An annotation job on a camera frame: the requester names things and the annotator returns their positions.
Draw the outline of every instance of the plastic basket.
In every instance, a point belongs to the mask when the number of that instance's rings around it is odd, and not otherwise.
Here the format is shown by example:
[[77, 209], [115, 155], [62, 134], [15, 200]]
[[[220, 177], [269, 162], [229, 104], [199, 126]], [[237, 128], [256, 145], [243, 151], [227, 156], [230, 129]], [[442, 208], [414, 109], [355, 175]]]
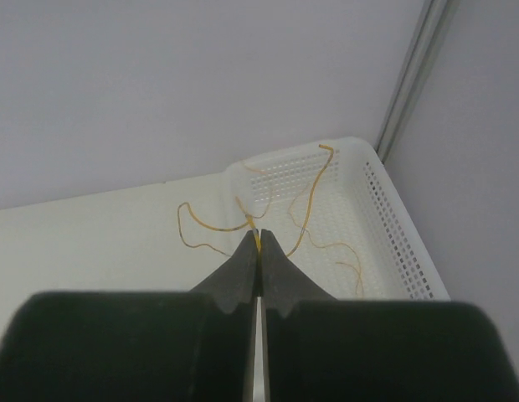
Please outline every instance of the plastic basket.
[[[235, 196], [253, 215], [261, 215], [270, 202], [264, 218], [254, 222], [258, 229], [272, 230], [282, 248], [291, 250], [301, 229], [288, 208], [301, 193], [292, 210], [302, 223], [311, 183], [329, 155], [320, 143], [333, 147], [335, 156], [316, 188], [308, 229], [317, 245], [344, 242], [358, 257], [346, 246], [317, 248], [306, 235], [291, 260], [337, 298], [449, 300], [384, 166], [363, 140], [313, 142], [234, 163], [223, 175], [228, 224], [244, 221]], [[233, 247], [244, 232], [231, 234]], [[357, 286], [357, 271], [350, 267], [358, 266], [358, 260], [363, 291]]]

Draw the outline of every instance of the table surface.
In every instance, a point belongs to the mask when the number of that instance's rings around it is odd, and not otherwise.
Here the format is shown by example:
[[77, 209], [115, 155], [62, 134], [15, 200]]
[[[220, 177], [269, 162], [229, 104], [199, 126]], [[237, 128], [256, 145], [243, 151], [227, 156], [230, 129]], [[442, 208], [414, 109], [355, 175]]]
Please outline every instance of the table surface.
[[[198, 284], [226, 257], [185, 247], [176, 210], [190, 201], [210, 224], [224, 224], [220, 177], [0, 210], [0, 337], [11, 316], [37, 292], [186, 291]], [[192, 220], [183, 217], [192, 228]], [[216, 242], [206, 237], [215, 232], [198, 233], [188, 232], [192, 242]]]

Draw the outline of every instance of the white tabletop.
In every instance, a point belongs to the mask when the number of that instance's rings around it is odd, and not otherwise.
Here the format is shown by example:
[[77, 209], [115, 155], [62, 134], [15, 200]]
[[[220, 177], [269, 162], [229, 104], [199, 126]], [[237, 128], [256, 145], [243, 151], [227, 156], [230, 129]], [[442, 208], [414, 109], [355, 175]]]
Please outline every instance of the white tabletop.
[[[0, 337], [31, 295], [49, 290], [188, 290], [225, 257], [179, 239], [177, 206], [224, 224], [220, 174], [0, 210]], [[229, 243], [193, 225], [191, 242]]]

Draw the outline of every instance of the gray wall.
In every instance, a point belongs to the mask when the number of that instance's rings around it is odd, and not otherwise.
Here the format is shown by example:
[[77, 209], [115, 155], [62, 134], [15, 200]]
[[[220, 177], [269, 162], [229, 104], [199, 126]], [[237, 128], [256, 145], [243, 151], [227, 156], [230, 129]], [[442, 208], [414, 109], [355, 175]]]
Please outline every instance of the gray wall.
[[386, 165], [450, 295], [519, 371], [519, 1], [460, 2]]
[[374, 143], [414, 0], [0, 0], [0, 208]]

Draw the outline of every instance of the white basket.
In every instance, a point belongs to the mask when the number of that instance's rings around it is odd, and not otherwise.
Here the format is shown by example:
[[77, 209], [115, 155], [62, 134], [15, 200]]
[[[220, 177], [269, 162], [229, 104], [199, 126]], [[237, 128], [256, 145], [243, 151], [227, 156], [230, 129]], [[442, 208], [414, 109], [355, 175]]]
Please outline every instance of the white basket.
[[[258, 229], [272, 230], [284, 251], [291, 250], [301, 230], [292, 222], [288, 207], [301, 193], [293, 212], [302, 223], [311, 183], [329, 155], [319, 144], [333, 147], [335, 156], [316, 188], [308, 229], [317, 244], [342, 241], [357, 252], [364, 292], [357, 288], [356, 271], [338, 263], [357, 266], [357, 257], [346, 246], [319, 249], [305, 236], [291, 260], [337, 298], [449, 300], [384, 166], [363, 140], [314, 142], [234, 163], [223, 178], [228, 224], [244, 221], [235, 196], [253, 215], [261, 215], [271, 199], [265, 217], [254, 222]], [[231, 234], [234, 248], [245, 230]]]

